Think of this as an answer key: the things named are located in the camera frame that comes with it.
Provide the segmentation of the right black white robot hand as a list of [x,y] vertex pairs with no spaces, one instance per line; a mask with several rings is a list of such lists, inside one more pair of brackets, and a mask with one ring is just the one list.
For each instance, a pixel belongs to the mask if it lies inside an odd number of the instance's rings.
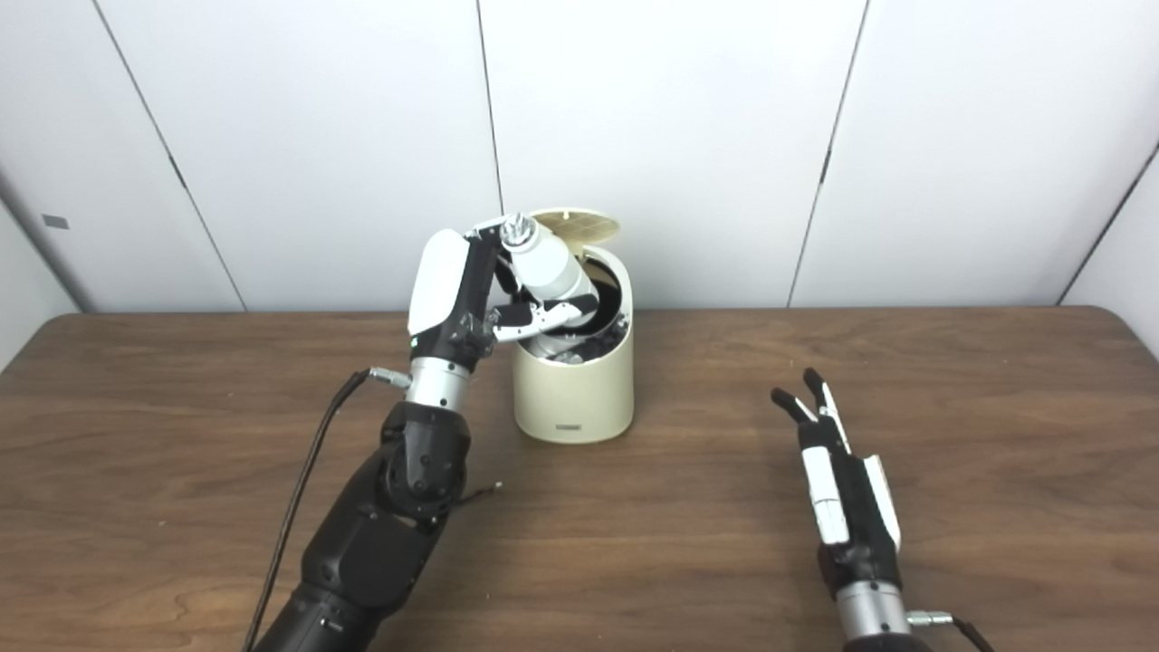
[[819,533],[817,565],[829,595],[836,598],[854,583],[902,589],[901,525],[881,457],[853,453],[828,381],[814,368],[802,378],[815,406],[782,388],[772,388],[770,397],[796,424]]

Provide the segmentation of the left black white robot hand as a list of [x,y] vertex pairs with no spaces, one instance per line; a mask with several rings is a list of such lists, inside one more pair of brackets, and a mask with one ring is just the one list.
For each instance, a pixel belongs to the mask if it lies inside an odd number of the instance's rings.
[[599,309],[597,286],[566,241],[513,214],[427,240],[408,310],[411,360],[475,369],[500,342],[580,329]]

